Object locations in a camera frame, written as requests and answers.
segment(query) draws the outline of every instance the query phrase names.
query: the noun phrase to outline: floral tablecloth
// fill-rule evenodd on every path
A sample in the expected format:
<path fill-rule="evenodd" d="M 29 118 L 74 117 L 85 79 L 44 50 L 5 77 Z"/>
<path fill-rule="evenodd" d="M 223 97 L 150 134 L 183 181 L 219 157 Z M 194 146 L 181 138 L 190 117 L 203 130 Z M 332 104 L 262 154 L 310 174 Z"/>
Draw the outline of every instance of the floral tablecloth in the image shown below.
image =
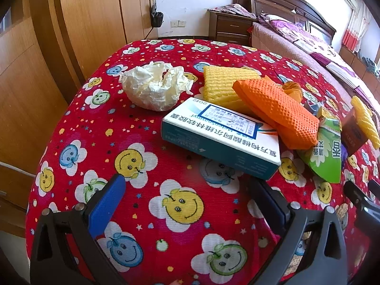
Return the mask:
<path fill-rule="evenodd" d="M 58 123 L 37 169 L 27 212 L 30 256 L 37 220 L 46 207 L 67 211 L 87 202 L 114 173 L 127 190 L 104 235 L 102 250 L 128 284 L 247 284 L 273 250 L 278 237 L 246 192 L 247 175 L 202 159 L 162 140 L 161 119 L 131 103 L 119 84 L 121 72 L 149 62 L 183 66 L 202 98 L 203 67 L 245 67 L 277 83 L 296 81 L 302 103 L 325 101 L 343 118 L 349 111 L 322 75 L 295 60 L 255 48 L 216 41 L 165 39 L 136 41 L 106 60 L 78 91 Z M 189 95 L 183 93 L 178 104 Z M 342 170 L 341 184 L 318 178 L 295 151 L 280 147 L 282 164 L 269 185 L 308 209 L 331 205 L 344 230 L 349 272 L 355 273 L 368 248 L 353 226 L 355 207 L 343 194 L 351 179 L 369 196 L 368 179 L 379 180 L 375 157 L 366 143 Z M 304 252 L 302 241 L 287 274 Z M 79 268 L 89 275 L 73 247 Z"/>

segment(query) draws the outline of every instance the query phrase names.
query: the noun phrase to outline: curtain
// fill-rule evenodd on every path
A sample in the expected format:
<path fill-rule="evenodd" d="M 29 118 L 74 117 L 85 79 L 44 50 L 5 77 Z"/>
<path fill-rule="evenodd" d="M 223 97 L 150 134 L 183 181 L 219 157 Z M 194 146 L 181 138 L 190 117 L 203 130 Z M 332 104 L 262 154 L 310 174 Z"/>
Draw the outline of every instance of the curtain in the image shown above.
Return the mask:
<path fill-rule="evenodd" d="M 342 44 L 351 51 L 357 52 L 372 15 L 363 0 L 356 0 L 356 3 L 357 8 L 352 13 Z"/>

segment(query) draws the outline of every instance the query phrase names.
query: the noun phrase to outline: metal screw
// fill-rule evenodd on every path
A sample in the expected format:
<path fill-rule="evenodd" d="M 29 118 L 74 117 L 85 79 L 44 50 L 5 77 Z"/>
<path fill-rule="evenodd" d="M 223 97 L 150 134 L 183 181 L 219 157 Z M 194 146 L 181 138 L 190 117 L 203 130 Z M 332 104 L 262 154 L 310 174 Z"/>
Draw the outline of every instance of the metal screw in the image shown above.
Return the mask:
<path fill-rule="evenodd" d="M 293 209 L 295 209 L 295 210 L 298 210 L 299 208 L 301 208 L 301 205 L 299 204 L 298 201 L 292 201 L 292 202 L 290 203 L 290 206 L 291 206 Z"/>
<path fill-rule="evenodd" d="M 48 215 L 50 213 L 50 209 L 46 208 L 42 210 L 42 215 Z"/>
<path fill-rule="evenodd" d="M 86 207 L 86 205 L 84 203 L 78 203 L 75 205 L 74 209 L 76 211 L 82 211 L 85 207 Z"/>
<path fill-rule="evenodd" d="M 328 205 L 328 206 L 326 207 L 326 211 L 327 211 L 328 213 L 331 213 L 331 214 L 333 214 L 333 213 L 335 212 L 334 208 L 331 207 L 330 205 Z"/>

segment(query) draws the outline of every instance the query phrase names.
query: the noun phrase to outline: white tile floor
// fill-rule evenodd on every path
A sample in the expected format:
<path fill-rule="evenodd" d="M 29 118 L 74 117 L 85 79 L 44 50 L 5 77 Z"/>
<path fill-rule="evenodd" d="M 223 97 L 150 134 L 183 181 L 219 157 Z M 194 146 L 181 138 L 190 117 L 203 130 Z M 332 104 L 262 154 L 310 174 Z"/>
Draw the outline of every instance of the white tile floor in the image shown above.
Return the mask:
<path fill-rule="evenodd" d="M 25 239 L 0 231 L 0 247 L 16 272 L 30 282 Z"/>

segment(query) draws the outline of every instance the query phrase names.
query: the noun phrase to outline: bed headboard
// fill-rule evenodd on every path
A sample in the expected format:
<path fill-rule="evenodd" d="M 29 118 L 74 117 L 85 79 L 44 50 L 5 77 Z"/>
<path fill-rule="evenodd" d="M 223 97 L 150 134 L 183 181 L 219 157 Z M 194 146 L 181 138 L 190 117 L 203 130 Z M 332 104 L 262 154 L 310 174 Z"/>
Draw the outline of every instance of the bed headboard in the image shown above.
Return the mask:
<path fill-rule="evenodd" d="M 325 40 L 329 45 L 336 32 L 322 15 L 305 0 L 233 0 L 233 3 L 242 5 L 256 16 L 268 13 L 293 23 L 300 22 L 306 31 Z"/>

